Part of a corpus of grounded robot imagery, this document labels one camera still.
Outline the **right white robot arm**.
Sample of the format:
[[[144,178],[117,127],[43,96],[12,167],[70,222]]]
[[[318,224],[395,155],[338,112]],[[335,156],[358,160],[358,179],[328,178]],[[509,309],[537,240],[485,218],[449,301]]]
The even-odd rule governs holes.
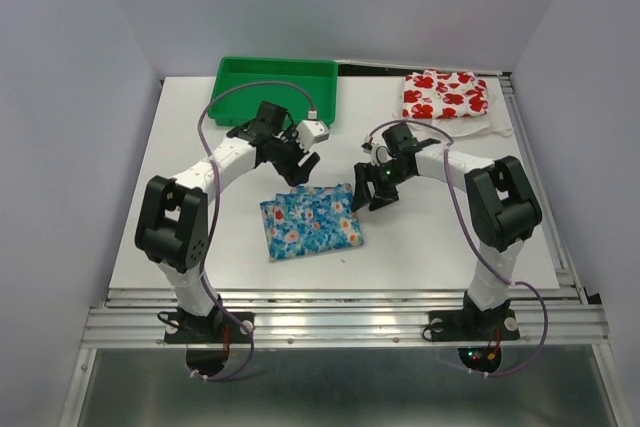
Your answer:
[[[432,310],[423,337],[431,342],[484,340],[502,334],[519,337],[508,290],[525,242],[542,221],[542,210],[521,162],[453,150],[453,138],[440,131],[417,139],[408,121],[376,127],[383,141],[367,138],[369,159],[354,166],[352,209],[375,211],[398,201],[398,185],[414,177],[443,182],[452,199],[476,267],[458,310]]]

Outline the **red poppy white skirt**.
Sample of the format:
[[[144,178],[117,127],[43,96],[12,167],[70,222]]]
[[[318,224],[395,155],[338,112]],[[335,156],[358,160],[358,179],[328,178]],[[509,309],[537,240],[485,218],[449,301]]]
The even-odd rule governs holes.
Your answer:
[[[486,115],[488,110],[488,86],[474,72],[427,69],[404,78],[400,111],[403,118],[475,118]]]

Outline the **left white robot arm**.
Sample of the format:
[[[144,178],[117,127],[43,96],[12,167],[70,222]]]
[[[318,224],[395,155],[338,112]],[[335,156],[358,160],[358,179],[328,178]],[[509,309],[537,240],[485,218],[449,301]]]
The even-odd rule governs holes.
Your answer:
[[[202,341],[221,333],[227,316],[204,263],[223,190],[263,163],[272,164],[290,186],[307,182],[320,160],[312,148],[328,136],[328,127],[315,117],[295,122],[287,109],[263,102],[253,119],[232,128],[204,159],[172,177],[148,181],[134,243],[176,295],[176,317],[166,325]]]

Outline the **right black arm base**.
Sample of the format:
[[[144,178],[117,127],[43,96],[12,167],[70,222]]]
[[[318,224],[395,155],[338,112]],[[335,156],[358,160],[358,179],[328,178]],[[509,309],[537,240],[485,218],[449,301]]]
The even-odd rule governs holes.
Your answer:
[[[480,345],[500,336],[502,341],[520,339],[515,312],[510,308],[477,311],[466,307],[460,310],[430,311],[427,328],[423,330],[428,341]]]

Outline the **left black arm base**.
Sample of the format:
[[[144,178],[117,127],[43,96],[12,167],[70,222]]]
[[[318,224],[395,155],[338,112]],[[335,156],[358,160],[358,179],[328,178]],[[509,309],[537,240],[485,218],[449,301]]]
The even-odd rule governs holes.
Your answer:
[[[169,345],[250,344],[246,328],[241,328],[216,309],[209,316],[201,317],[177,308],[174,311],[160,311],[156,318],[164,325],[163,341]]]

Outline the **blue floral skirt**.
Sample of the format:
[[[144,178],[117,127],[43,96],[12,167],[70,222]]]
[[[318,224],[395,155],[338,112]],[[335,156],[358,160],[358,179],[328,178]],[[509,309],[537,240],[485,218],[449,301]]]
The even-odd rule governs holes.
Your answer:
[[[262,202],[269,258],[284,261],[363,246],[365,239],[352,202],[349,183],[298,186]]]

